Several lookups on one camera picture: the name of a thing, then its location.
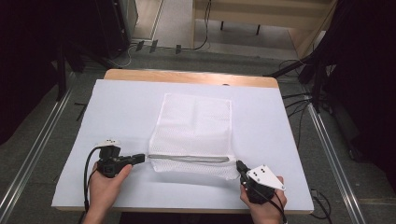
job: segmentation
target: black equipment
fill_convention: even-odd
[[[263,204],[274,197],[275,189],[261,185],[248,177],[247,172],[250,169],[243,162],[236,162],[236,170],[241,174],[241,184],[247,189],[247,197],[251,203]]]
[[[70,16],[64,35],[70,42],[108,59],[128,49],[137,20],[135,7],[128,8],[134,6],[134,0],[69,1],[68,4]]]
[[[119,156],[120,148],[115,146],[101,147],[100,149],[97,170],[108,178],[116,176],[127,164],[136,165],[144,162],[146,158],[145,154]]]

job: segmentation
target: metal rail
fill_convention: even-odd
[[[61,98],[59,102],[55,104],[52,108],[47,121],[45,122],[43,128],[41,129],[37,139],[35,140],[33,146],[31,147],[29,154],[27,155],[25,161],[23,162],[20,170],[15,176],[12,183],[8,186],[6,194],[0,204],[0,223],[7,223],[9,216],[11,215],[12,210],[14,209],[15,204],[21,196],[21,193],[24,187],[27,184],[27,181],[32,174],[35,166],[40,159],[41,153],[45,145],[47,144],[52,131],[58,122],[59,117],[62,115],[64,111],[64,107],[70,97],[70,93],[72,91],[72,87],[74,86],[76,80],[76,76],[74,73],[71,73],[69,76],[69,88],[64,96]]]

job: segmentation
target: gray floor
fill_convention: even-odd
[[[164,10],[172,9],[169,4],[175,2],[177,1],[165,0]],[[162,17],[172,18],[170,15],[170,13],[163,11]],[[184,36],[184,39],[176,39],[169,33],[174,28],[165,27],[164,24],[169,25],[170,23],[160,20],[155,33],[155,36],[159,39],[159,46],[173,47],[175,44],[185,43],[183,41],[186,41],[186,36],[179,35]],[[283,60],[296,59],[295,52],[290,46],[288,34],[281,28],[264,28],[264,31],[267,31],[262,33],[264,41],[259,42],[266,47],[253,45],[247,48],[245,44],[243,48],[240,48],[240,40],[244,39],[240,38],[240,35],[244,35],[244,32],[250,28],[240,29],[239,24],[227,24],[227,27],[230,30],[222,33],[219,33],[216,27],[212,29],[211,38],[209,38],[211,44],[206,45],[206,49],[203,51],[182,51],[180,54],[175,54],[172,49],[158,48],[154,53],[149,53],[149,47],[143,47],[138,52],[131,49],[129,51],[131,57],[124,53],[113,61],[120,65],[128,64],[124,66],[125,69],[163,69],[265,76],[278,70]],[[199,28],[196,34],[196,40],[200,41],[202,32],[200,33]],[[227,43],[232,44],[220,42],[217,45],[219,39],[222,38],[230,38]],[[64,167],[78,134],[80,121],[76,121],[76,119],[82,106],[74,105],[74,103],[88,103],[95,80],[102,78],[105,72],[106,70],[101,65],[87,60],[84,73],[76,74],[77,81],[73,86],[64,111],[44,146],[42,154],[7,223],[78,223],[80,212],[62,212],[51,208],[50,205],[57,177]],[[283,95],[303,92],[303,87],[298,83],[295,76],[296,73],[292,71],[278,79]],[[0,146],[0,158],[2,158],[0,169],[3,171],[0,173],[0,193],[2,195],[7,192],[7,187],[28,156],[35,139],[55,105],[56,95],[57,89],[53,88],[26,118],[12,138]],[[285,100],[285,105],[302,99],[303,97],[290,98]],[[370,162],[357,163],[352,161],[347,154],[347,145],[339,133],[333,117],[324,110],[321,110],[320,116],[332,140],[338,159],[342,163],[348,182],[360,202],[366,223],[391,222],[395,218],[396,197],[384,174]],[[300,118],[302,118],[301,130],[299,128]],[[312,189],[319,190],[330,200],[332,223],[352,223],[308,110],[305,110],[302,117],[301,113],[292,116],[290,126],[296,142],[299,133],[301,133],[299,153],[308,185]],[[315,214],[322,215],[317,204]],[[106,223],[118,223],[119,218],[120,213],[113,212]],[[327,220],[319,220],[311,216],[288,216],[288,218],[289,223],[328,223]]]

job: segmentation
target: white sheet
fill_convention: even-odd
[[[230,99],[233,102],[232,150],[248,167],[268,165],[285,178],[292,212],[313,211],[303,167],[279,89],[97,80],[76,143],[64,166],[52,206],[83,207],[85,160],[95,144],[121,141],[121,154],[148,153],[166,92]],[[93,154],[92,167],[98,153]],[[156,173],[145,162],[125,180],[115,207],[247,210],[239,199],[239,180],[210,175]]]

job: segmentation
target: finger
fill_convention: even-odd
[[[242,202],[244,202],[245,204],[248,204],[248,195],[247,195],[247,191],[245,190],[245,187],[243,185],[241,185],[240,187],[241,189],[241,200]]]
[[[95,171],[98,168],[98,162],[96,161],[92,167],[92,171]]]
[[[279,179],[280,182],[282,182],[282,184],[284,184],[283,176],[279,175],[277,176],[277,178]],[[281,189],[275,189],[275,193],[277,194],[277,196],[285,194],[284,191]]]
[[[282,182],[282,184],[284,183],[283,182],[283,176],[279,175],[279,176],[277,176],[277,178],[279,179],[280,182]]]
[[[122,168],[119,174],[115,177],[120,182],[122,182],[126,177],[128,177],[129,173],[131,173],[132,165],[128,164]]]

